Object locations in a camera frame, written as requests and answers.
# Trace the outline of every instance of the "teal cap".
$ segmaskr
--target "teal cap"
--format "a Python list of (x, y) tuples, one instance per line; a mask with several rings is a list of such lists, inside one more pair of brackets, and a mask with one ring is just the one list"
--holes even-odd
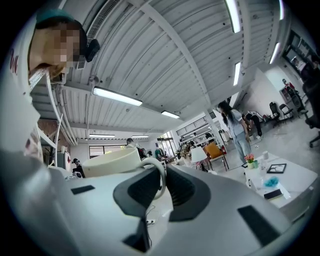
[(75, 20), (69, 13), (67, 13), (62, 9), (49, 9), (49, 10), (45, 10), (43, 12), (38, 13), (38, 15), (36, 16), (36, 23), (43, 22), (53, 17), (66, 17), (71, 21)]

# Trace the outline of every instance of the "mug handle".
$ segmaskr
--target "mug handle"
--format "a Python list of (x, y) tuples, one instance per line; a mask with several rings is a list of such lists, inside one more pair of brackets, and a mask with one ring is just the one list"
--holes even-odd
[(158, 199), (164, 194), (164, 192), (166, 190), (166, 171), (165, 171), (164, 167), (162, 166), (161, 162), (159, 162), (157, 159), (152, 158), (152, 157), (148, 157), (148, 158), (143, 159), (138, 164), (137, 167), (144, 167), (146, 165), (154, 165), (158, 169), (158, 171), (159, 171), (159, 173), (161, 175), (162, 188), (160, 190), (160, 193), (156, 194), (155, 197), (154, 197), (154, 199)]

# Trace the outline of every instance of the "air vent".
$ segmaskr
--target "air vent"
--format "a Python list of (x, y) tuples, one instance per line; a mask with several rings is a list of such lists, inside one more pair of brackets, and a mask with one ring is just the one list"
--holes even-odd
[[(120, 0), (108, 0), (105, 2), (103, 7), (100, 9), (98, 14), (95, 16), (93, 22), (91, 23), (88, 32), (86, 33), (87, 36), (87, 46), (90, 42), (95, 38), (100, 26), (111, 12), (111, 10), (117, 5)], [(82, 70), (86, 66), (86, 58), (84, 56), (79, 58), (79, 61), (76, 65), (77, 70)]]

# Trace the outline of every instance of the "picture frame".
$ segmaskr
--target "picture frame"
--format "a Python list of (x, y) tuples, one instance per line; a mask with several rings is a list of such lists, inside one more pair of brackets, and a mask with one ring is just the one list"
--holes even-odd
[(286, 167), (287, 167), (286, 163), (271, 164), (271, 166), (269, 167), (266, 173), (267, 174), (283, 174), (285, 172)]

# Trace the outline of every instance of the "blue object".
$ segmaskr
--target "blue object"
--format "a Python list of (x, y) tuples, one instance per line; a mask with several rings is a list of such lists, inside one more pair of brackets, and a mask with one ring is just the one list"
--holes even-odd
[(264, 182), (266, 187), (275, 187), (279, 183), (279, 178), (276, 176), (272, 176), (270, 179)]
[(43, 22), (52, 17), (66, 17), (71, 21), (75, 20), (69, 13), (62, 9), (49, 9), (45, 10), (44, 12), (38, 13), (38, 15), (36, 16), (36, 23)]

